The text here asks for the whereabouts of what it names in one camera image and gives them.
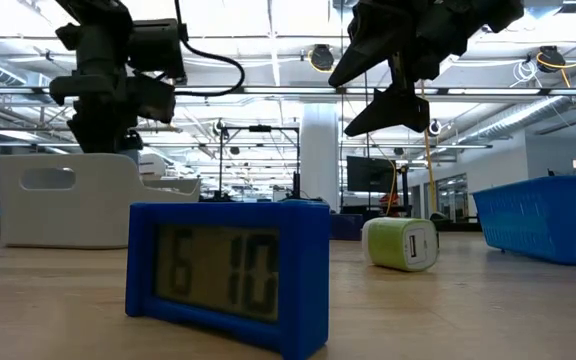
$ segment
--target wooden table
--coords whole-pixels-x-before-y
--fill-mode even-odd
[[[124,315],[125,251],[6,249],[0,359],[278,359],[204,330]],[[367,267],[333,242],[330,339],[315,359],[575,359],[576,268],[445,234],[439,263]]]

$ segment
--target computer monitor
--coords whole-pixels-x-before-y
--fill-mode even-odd
[[[390,161],[348,156],[348,191],[390,193],[394,170]]]

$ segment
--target metal frame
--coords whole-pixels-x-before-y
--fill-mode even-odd
[[[228,143],[234,139],[242,130],[248,130],[250,132],[267,132],[270,133],[273,130],[279,131],[280,133],[284,134],[286,138],[288,135],[284,132],[285,130],[294,131],[297,133],[297,143],[291,141],[292,145],[297,148],[297,169],[296,173],[299,174],[300,169],[300,160],[301,160],[301,137],[299,128],[296,127],[276,127],[276,126],[264,126],[264,125],[251,125],[251,126],[223,126],[219,129],[219,195],[221,196],[222,191],[222,178],[223,178],[223,162],[224,162],[224,147],[228,145]],[[234,130],[235,133],[232,134],[226,143],[224,143],[224,130]]]

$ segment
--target blue clock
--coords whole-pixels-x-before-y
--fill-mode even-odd
[[[306,359],[328,339],[329,234],[321,203],[133,204],[126,314]]]

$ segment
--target blue basket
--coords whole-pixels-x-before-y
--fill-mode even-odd
[[[576,176],[522,181],[474,197],[489,246],[576,265]]]

